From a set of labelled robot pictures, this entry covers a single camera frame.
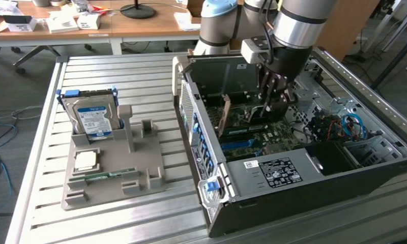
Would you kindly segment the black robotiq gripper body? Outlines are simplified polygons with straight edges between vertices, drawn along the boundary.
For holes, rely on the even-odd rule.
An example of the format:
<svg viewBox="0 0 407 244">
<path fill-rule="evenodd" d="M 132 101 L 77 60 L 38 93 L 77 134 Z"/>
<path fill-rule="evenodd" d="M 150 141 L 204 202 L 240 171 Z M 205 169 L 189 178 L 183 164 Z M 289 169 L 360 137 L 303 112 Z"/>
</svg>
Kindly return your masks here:
<svg viewBox="0 0 407 244">
<path fill-rule="evenodd" d="M 267 80 L 276 76 L 283 76 L 287 81 L 293 81 L 303 71 L 312 51 L 312 46 L 304 49 L 291 47 L 273 47 L 264 52 L 264 59 L 268 60 L 265 69 L 269 72 Z"/>
</svg>

